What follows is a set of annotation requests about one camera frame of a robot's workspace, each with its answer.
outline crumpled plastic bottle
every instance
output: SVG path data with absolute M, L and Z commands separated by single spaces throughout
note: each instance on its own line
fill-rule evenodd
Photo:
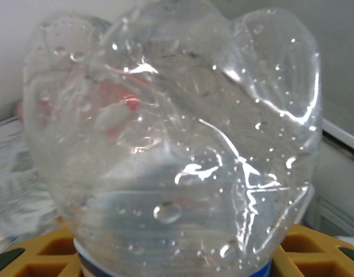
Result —
M 319 54 L 284 10 L 54 13 L 24 84 L 33 159 L 77 241 L 120 276 L 250 275 L 311 186 Z

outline yellow plastic crate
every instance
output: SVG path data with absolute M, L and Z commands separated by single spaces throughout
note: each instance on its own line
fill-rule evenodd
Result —
M 294 225 L 273 255 L 271 277 L 354 277 L 354 261 L 340 251 L 354 246 Z M 15 245 L 24 253 L 0 277 L 81 277 L 80 260 L 67 228 Z

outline white wall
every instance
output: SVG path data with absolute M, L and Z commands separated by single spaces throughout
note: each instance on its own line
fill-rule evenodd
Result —
M 135 0 L 0 0 L 0 120 L 21 98 L 22 57 L 34 26 L 54 10 L 76 10 L 114 20 Z

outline clear plastic bottle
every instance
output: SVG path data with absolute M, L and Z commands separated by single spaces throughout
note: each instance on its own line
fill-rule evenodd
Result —
M 58 44 L 62 22 L 81 32 Z M 317 45 L 283 10 L 228 22 L 208 1 L 170 0 L 113 24 L 56 13 L 27 51 L 33 159 L 76 240 L 120 276 L 268 263 L 311 186 L 319 99 Z

